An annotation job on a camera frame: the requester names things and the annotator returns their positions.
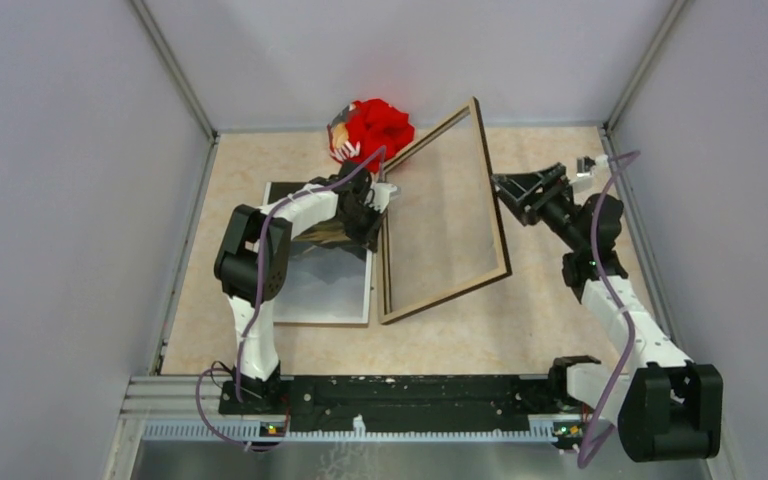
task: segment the white wall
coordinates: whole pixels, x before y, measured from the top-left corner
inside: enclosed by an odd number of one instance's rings
[[[669,0],[148,0],[214,126],[324,125],[382,97],[435,123],[601,123]]]
[[[768,2],[692,4],[619,141],[682,337],[768,478]]]
[[[206,139],[124,0],[0,0],[0,479],[101,475]]]

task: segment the metal frame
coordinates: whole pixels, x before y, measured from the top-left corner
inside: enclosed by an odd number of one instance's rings
[[[527,375],[529,379],[546,378],[545,375]],[[148,376],[134,377],[128,384],[125,400],[120,410],[119,421],[104,480],[131,478],[139,451],[140,442],[145,439],[164,441],[214,441],[198,416],[194,402],[195,385],[198,377]],[[229,380],[227,375],[217,375],[218,382]],[[274,438],[259,435],[260,422],[281,422],[282,415],[247,415],[241,418],[227,418],[218,413],[221,389],[213,382],[202,382],[201,404],[205,416],[220,431],[232,438],[243,441],[274,441]],[[282,442],[506,442],[506,443],[553,443],[556,423],[578,422],[579,415],[530,415],[531,429],[522,432],[481,432],[463,434],[387,434],[366,432],[363,424],[356,424],[352,432],[310,432],[296,433],[282,439]]]
[[[605,122],[604,129],[608,135],[616,131],[619,126],[622,116],[628,109],[628,106],[634,100],[640,86],[643,85],[645,80],[651,71],[653,62],[663,51],[664,45],[669,39],[670,34],[673,32],[675,26],[678,24],[682,13],[685,12],[685,7],[690,4],[691,0],[673,0],[670,5],[667,15],[661,22],[661,26],[658,27],[658,31],[649,43],[649,47],[643,54],[643,58],[640,59],[640,63],[637,64],[637,68],[634,70],[631,79],[620,94],[620,99],[611,111],[611,116]]]
[[[181,288],[184,285],[184,275],[187,273],[187,265],[190,261],[190,253],[193,250],[193,241],[196,236],[199,217],[204,207],[204,199],[207,196],[207,186],[210,183],[210,173],[213,170],[213,163],[216,161],[216,152],[219,150],[219,138],[213,139],[205,155],[204,167],[201,172],[198,189],[193,198],[190,199],[188,209],[187,231],[181,241],[181,252],[175,261],[175,274],[167,291],[169,297],[165,300],[162,308],[163,319],[160,324],[160,331],[157,334],[157,343],[151,352],[151,357],[146,362],[149,365],[149,373],[157,375],[163,367],[163,358],[166,355],[166,347],[169,343],[169,336],[172,335],[172,324],[175,321],[175,313],[178,309],[178,301],[181,298]]]
[[[184,75],[181,65],[172,53],[169,43],[164,38],[163,32],[160,31],[160,27],[157,25],[157,21],[154,19],[154,15],[152,15],[148,5],[145,4],[145,0],[128,0],[128,3],[134,9],[134,13],[145,29],[149,41],[154,46],[160,62],[169,75],[169,79],[172,80],[172,84],[175,85],[175,88],[181,95],[181,99],[184,101],[187,109],[190,110],[190,114],[198,122],[199,127],[201,127],[207,138],[215,141],[218,136],[216,129],[210,123],[210,119],[207,117],[204,108],[202,108],[198,96],[196,96],[193,87]]]

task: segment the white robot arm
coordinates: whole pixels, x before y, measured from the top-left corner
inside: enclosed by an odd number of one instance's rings
[[[338,175],[329,179],[314,179],[299,192],[259,208],[241,205],[235,209],[226,230],[222,249],[214,265],[216,278],[222,281],[234,316],[239,342],[245,342],[240,372],[248,389],[256,391],[256,384],[266,381],[278,371],[272,320],[273,299],[286,278],[289,242],[314,225],[338,218],[347,236],[360,245],[375,251],[378,229],[383,214],[398,193],[392,184],[372,182],[369,172],[362,171],[345,186],[328,190],[356,165],[346,162]],[[262,245],[260,238],[267,217],[267,250],[262,279],[258,278],[257,255]],[[257,287],[261,285],[261,303],[254,323],[257,307]]]
[[[606,195],[598,212],[595,249],[602,259],[602,276],[589,238],[599,195],[576,205],[574,186],[561,164],[533,173],[494,175],[493,183],[499,199],[520,223],[542,221],[570,247],[572,251],[563,256],[564,282],[599,320],[617,351],[623,352],[621,363],[625,361],[630,372],[628,377],[616,377],[591,357],[556,359],[550,382],[556,384],[557,397],[595,407],[603,420],[617,427],[626,453],[635,461],[716,455],[722,377],[714,366],[698,365],[679,349],[634,294],[614,251],[622,202]],[[627,350],[629,340],[633,343]]]

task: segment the table surface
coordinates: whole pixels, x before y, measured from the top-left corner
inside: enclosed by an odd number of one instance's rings
[[[487,128],[496,173],[532,171],[603,153],[595,127]],[[336,172],[325,132],[222,135],[198,223],[162,373],[196,374],[214,360],[234,362],[231,309],[213,262],[231,211],[259,205],[267,181],[303,181]],[[596,185],[606,178],[597,179]],[[584,195],[597,193],[594,189]],[[276,326],[282,373],[334,375],[545,373],[555,357],[617,352],[561,277],[565,245],[545,226],[522,227],[503,210],[513,275],[391,325],[376,305],[367,327]],[[617,252],[651,309],[623,224]]]

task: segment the red cloth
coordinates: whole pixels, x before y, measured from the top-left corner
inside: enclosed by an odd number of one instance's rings
[[[383,145],[384,160],[393,158],[413,141],[415,131],[408,117],[380,98],[352,102],[328,125],[331,157],[339,163],[361,163]],[[373,161],[366,168],[377,173],[380,167]]]

